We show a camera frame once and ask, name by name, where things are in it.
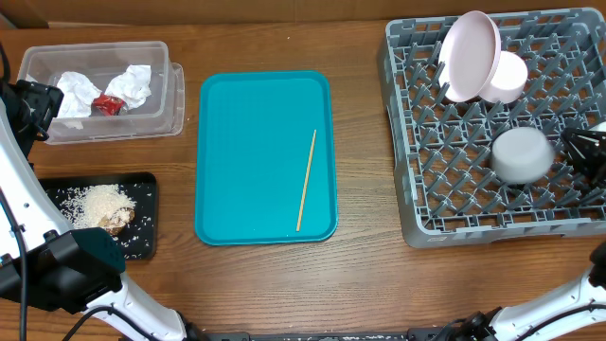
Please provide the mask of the brown food scrap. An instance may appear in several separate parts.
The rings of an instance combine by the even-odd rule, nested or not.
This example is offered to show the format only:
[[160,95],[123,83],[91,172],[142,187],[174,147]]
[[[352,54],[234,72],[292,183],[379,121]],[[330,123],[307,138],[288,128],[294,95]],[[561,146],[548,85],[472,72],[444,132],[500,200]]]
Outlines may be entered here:
[[111,236],[117,236],[134,219],[134,210],[131,207],[122,207],[110,216],[103,216],[98,226]]

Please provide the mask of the small white bowl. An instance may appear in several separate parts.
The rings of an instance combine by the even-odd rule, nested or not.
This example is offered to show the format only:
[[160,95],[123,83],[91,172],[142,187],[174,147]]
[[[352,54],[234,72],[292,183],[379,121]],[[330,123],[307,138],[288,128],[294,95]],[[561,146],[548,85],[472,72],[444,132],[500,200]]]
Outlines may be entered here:
[[522,95],[527,78],[525,61],[515,53],[502,51],[493,78],[479,97],[491,103],[512,103]]

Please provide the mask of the large white plate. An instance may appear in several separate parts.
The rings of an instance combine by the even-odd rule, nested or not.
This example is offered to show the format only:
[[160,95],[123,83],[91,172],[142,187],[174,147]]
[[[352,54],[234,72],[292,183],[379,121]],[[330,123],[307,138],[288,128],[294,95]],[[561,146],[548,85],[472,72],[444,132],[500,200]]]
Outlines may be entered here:
[[448,30],[438,56],[444,64],[438,84],[448,84],[446,99],[465,102],[477,97],[492,80],[500,51],[499,30],[487,14],[473,10],[460,16]]

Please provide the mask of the red snack wrapper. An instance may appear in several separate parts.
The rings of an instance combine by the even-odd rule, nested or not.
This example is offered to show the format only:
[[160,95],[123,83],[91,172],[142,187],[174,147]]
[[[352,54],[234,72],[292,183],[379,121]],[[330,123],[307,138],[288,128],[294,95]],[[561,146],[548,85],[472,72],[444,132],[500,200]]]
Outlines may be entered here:
[[118,97],[101,94],[94,99],[92,106],[106,117],[115,117],[127,111],[127,103]]

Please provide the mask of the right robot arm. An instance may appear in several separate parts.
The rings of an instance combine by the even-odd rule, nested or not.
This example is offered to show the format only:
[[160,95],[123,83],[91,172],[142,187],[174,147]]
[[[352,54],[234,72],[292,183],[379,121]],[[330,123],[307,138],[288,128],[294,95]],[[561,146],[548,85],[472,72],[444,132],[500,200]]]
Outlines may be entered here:
[[[561,134],[577,171],[593,182],[605,180],[605,124],[567,128]],[[605,320],[605,245],[591,254],[592,266],[580,277],[535,300],[477,312],[456,320],[436,340],[552,340]]]

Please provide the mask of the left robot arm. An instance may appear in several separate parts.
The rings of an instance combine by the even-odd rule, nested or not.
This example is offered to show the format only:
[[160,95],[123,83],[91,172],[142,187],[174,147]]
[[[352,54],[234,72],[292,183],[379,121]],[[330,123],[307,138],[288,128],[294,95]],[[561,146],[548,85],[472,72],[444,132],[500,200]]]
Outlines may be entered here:
[[1,296],[94,317],[132,340],[194,340],[190,322],[143,291],[104,230],[76,230],[46,195],[27,156],[46,137],[62,91],[1,82]]

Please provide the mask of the white napkin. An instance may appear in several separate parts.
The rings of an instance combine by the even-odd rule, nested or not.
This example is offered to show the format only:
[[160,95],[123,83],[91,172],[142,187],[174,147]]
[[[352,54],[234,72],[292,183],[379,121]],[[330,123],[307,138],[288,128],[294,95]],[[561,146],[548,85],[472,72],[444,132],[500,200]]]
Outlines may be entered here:
[[104,91],[98,89],[85,75],[67,71],[57,84],[63,93],[58,118],[64,120],[67,128],[81,130],[83,118],[100,111],[92,106],[94,99],[101,94],[118,97],[127,103],[127,111],[142,106],[152,94],[150,83],[152,69],[149,65],[129,65],[123,74],[110,80]]

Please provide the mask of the grey bowl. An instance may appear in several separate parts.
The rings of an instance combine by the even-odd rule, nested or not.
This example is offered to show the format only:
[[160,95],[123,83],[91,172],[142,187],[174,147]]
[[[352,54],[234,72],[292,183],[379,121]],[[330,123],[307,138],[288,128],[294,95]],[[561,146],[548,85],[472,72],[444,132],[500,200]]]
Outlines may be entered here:
[[518,127],[500,134],[492,143],[490,168],[512,185],[533,183],[548,173],[555,152],[546,136],[532,127]]

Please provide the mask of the wooden chopstick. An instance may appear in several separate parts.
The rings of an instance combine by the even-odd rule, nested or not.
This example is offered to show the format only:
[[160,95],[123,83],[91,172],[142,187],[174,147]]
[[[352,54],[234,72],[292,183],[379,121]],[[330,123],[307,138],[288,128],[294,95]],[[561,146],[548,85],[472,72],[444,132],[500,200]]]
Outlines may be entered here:
[[308,191],[308,185],[309,185],[309,178],[310,178],[311,168],[312,168],[312,160],[313,160],[313,154],[314,154],[316,135],[317,135],[317,130],[314,130],[313,133],[312,133],[312,141],[311,141],[311,146],[310,146],[310,150],[309,150],[308,161],[307,161],[307,166],[306,166],[306,173],[305,173],[305,178],[304,178],[304,184],[303,184],[303,189],[302,189],[302,194],[301,194],[301,200],[300,200],[300,205],[299,205],[299,210],[298,210],[297,224],[296,224],[296,230],[295,230],[296,232],[300,231],[301,225],[302,225],[303,214],[304,214],[304,207],[305,207],[305,202],[306,202],[306,197],[307,197],[307,191]]

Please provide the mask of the white paper cup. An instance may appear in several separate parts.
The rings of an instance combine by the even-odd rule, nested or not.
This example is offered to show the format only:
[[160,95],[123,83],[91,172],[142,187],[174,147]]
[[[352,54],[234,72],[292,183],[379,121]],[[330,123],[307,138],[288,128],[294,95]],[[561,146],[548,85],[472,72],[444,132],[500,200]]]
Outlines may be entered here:
[[590,128],[590,131],[606,132],[606,122],[603,121],[599,124],[596,124],[595,126]]

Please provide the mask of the pile of rice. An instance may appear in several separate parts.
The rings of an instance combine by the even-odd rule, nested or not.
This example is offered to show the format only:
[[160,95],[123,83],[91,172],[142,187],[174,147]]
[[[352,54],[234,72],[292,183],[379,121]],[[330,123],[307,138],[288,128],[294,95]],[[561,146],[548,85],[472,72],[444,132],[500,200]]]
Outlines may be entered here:
[[118,185],[70,188],[60,203],[60,211],[75,229],[99,227],[100,219],[122,207],[136,207],[136,201]]

